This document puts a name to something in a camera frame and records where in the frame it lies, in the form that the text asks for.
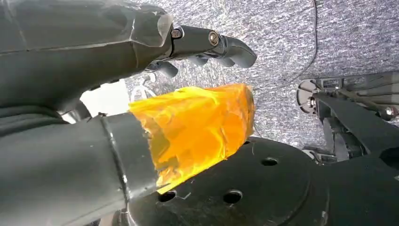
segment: yellow tape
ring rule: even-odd
[[[186,87],[129,107],[150,134],[161,194],[236,153],[253,132],[255,107],[245,84]]]

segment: metal screw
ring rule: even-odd
[[[170,34],[172,35],[172,38],[174,38],[174,39],[178,39],[178,38],[182,37],[182,32],[179,29],[173,29]]]
[[[387,107],[387,108],[385,109],[385,112],[387,113],[387,115],[393,115],[393,109],[390,108],[390,107]]]
[[[219,35],[216,32],[211,31],[209,33],[209,42],[212,46],[217,46],[219,44]]]
[[[308,101],[306,101],[306,104],[309,107],[314,107],[316,105],[316,100],[313,97],[308,98]]]

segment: black wire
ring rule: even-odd
[[[305,65],[305,67],[304,67],[304,68],[298,73],[298,75],[295,76],[293,79],[287,81],[286,83],[284,83],[284,84],[282,84],[282,85],[280,85],[280,86],[277,86],[277,87],[275,87],[275,88],[272,88],[271,90],[268,90],[268,92],[265,93],[264,95],[261,95],[261,96],[257,99],[257,101],[256,101],[255,109],[258,109],[258,105],[259,105],[260,99],[263,98],[263,97],[265,97],[267,94],[269,94],[270,91],[274,91],[274,90],[276,90],[276,89],[280,89],[280,88],[282,88],[282,87],[288,86],[288,85],[291,84],[293,81],[295,81],[295,80],[297,80],[298,78],[300,78],[300,77],[303,75],[303,73],[304,73],[306,70],[308,70],[308,68],[311,66],[311,64],[313,63],[314,59],[316,58],[316,55],[317,55],[317,6],[316,6],[316,0],[311,0],[311,2],[312,2],[313,12],[314,12],[314,18],[313,18],[313,37],[314,37],[314,43],[313,43],[313,45],[314,45],[314,48],[313,48],[313,55],[312,55],[312,57],[309,59],[308,63]],[[262,135],[259,133],[259,130],[258,130],[258,128],[257,128],[257,126],[256,126],[256,124],[255,124],[255,122],[254,122],[254,129],[255,129],[255,131],[258,133],[258,135],[259,135],[261,138],[263,138]]]

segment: robotic arm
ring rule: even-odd
[[[81,94],[168,61],[251,67],[256,54],[209,29],[174,28],[152,6],[116,0],[0,3],[0,222],[83,225],[156,191],[131,113],[67,124]]]

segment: black metal plate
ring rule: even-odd
[[[176,196],[155,193],[128,205],[139,226],[280,225],[304,206],[326,209],[326,189],[315,185],[316,165],[300,150],[274,141],[250,138],[226,161],[178,186]],[[226,203],[229,191],[242,193]],[[304,211],[307,225],[320,225],[322,211]]]

